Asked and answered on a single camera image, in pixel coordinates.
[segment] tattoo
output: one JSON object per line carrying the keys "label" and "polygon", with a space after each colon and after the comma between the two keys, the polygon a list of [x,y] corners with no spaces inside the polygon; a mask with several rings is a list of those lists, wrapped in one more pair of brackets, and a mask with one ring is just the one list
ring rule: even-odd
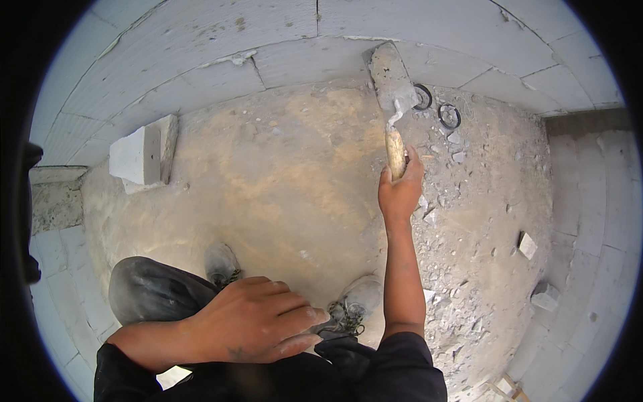
{"label": "tattoo", "polygon": [[250,361],[250,356],[244,352],[241,346],[236,349],[228,347],[228,356],[233,363],[248,363]]}

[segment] concrete floor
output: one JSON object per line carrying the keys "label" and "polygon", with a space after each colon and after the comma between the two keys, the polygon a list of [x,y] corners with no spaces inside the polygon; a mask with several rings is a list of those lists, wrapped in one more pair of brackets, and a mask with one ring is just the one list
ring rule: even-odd
{"label": "concrete floor", "polygon": [[[428,303],[426,340],[451,400],[474,400],[505,369],[532,314],[528,297],[549,253],[547,139],[520,109],[431,91],[460,109],[462,141],[447,146],[434,111],[397,125],[422,155],[424,195],[439,213],[436,229],[412,219],[423,285],[440,298]],[[128,196],[106,162],[84,178],[87,241],[103,291],[111,268],[132,255],[203,275],[203,252],[215,241],[232,247],[247,276],[283,280],[315,306],[361,275],[383,277],[383,127],[373,91],[342,80],[181,116],[169,186]],[[456,151],[467,152],[464,163],[450,159]],[[539,246],[531,261],[510,255],[521,230]],[[383,324],[380,309],[360,341],[377,347]]]}

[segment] hand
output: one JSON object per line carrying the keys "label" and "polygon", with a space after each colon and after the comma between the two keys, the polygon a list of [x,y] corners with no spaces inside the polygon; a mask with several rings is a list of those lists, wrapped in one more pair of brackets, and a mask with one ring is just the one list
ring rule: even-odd
{"label": "hand", "polygon": [[193,363],[271,363],[319,343],[318,335],[303,332],[329,319],[287,284],[251,277],[226,286],[183,320],[182,330]]}
{"label": "hand", "polygon": [[424,166],[417,156],[415,148],[406,146],[409,161],[401,179],[391,182],[391,168],[384,166],[379,178],[377,200],[379,209],[384,215],[386,229],[390,230],[400,224],[408,225],[411,215],[417,206],[417,201],[422,194],[422,178]]}

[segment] black ring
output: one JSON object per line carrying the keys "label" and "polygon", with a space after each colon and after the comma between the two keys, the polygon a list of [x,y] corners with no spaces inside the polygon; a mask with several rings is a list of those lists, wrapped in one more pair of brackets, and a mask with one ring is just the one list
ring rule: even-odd
{"label": "black ring", "polygon": [[[455,115],[458,116],[458,123],[455,126],[450,126],[447,123],[444,122],[442,119],[442,106],[451,106],[453,110],[455,110]],[[460,112],[458,112],[458,109],[451,104],[442,104],[438,106],[438,117],[440,118],[440,123],[449,130],[455,130],[456,128],[460,127],[460,123],[462,122],[462,119],[460,118]]]}
{"label": "black ring", "polygon": [[429,92],[428,89],[422,84],[413,84],[414,87],[420,89],[422,92],[426,93],[426,96],[429,97],[429,103],[426,105],[426,107],[420,107],[418,105],[413,106],[413,108],[417,111],[424,111],[427,110],[429,107],[431,107],[431,104],[433,103],[433,97],[431,96],[431,93]]}

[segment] trowel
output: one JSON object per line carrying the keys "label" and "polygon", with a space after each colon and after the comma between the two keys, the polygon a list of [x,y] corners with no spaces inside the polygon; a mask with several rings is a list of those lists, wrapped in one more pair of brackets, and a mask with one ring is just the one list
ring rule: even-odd
{"label": "trowel", "polygon": [[393,42],[382,43],[364,52],[362,56],[375,85],[377,102],[384,112],[386,156],[393,180],[397,180],[404,174],[406,160],[402,137],[394,124],[402,118],[404,112],[417,105],[420,100]]}

